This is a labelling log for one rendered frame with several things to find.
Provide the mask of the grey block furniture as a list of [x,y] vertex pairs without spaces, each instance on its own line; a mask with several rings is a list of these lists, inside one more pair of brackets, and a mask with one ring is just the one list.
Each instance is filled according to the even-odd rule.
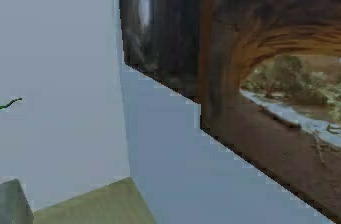
[[0,224],[33,224],[34,215],[21,183],[13,179],[0,184]]

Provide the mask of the landscape arch wall picture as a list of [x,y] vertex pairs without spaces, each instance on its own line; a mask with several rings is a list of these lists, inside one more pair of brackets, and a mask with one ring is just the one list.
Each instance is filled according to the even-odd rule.
[[125,63],[200,104],[200,127],[334,224],[341,146],[240,83],[287,54],[341,57],[341,0],[117,0]]

